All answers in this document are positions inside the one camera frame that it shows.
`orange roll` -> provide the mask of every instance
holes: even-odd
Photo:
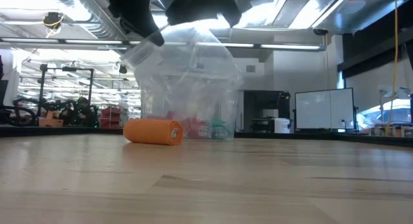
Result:
[[[133,143],[179,145],[184,132],[182,125],[177,121],[132,119],[123,127],[123,135]]]

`white container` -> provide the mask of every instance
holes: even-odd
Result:
[[[276,134],[289,134],[290,133],[290,120],[287,118],[275,118],[274,120],[274,132]]]

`duct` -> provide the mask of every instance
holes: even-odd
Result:
[[[94,0],[56,0],[67,8],[83,9],[90,13],[90,21],[96,25],[82,27],[98,39],[126,39],[126,35],[113,23]]]

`transparent plastic container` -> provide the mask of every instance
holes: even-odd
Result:
[[[135,70],[142,118],[179,121],[186,139],[232,139],[242,78],[231,53],[196,23],[162,36],[163,46],[146,39],[122,57]]]

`wooden table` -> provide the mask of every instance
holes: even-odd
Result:
[[[413,223],[413,150],[235,139],[0,139],[1,223]]]

